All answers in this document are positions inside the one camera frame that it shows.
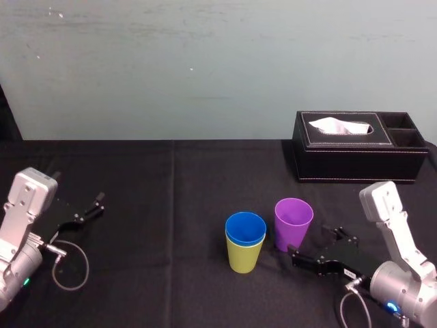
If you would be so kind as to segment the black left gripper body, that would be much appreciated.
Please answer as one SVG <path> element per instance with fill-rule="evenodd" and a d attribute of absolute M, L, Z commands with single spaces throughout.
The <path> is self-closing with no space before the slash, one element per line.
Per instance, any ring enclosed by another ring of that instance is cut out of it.
<path fill-rule="evenodd" d="M 43 239 L 51 241 L 61 231 L 79 227 L 84 223 L 85 218 L 79 210 L 57 198 L 43 215 Z"/>

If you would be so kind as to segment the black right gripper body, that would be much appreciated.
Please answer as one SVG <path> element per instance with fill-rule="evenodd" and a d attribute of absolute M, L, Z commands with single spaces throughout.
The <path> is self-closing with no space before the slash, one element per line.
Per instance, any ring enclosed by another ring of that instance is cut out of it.
<path fill-rule="evenodd" d="M 340 240 L 326 248 L 326 261 L 338 263 L 356 276 L 371 279 L 376 271 L 376 259 L 360 250 L 353 240 Z"/>

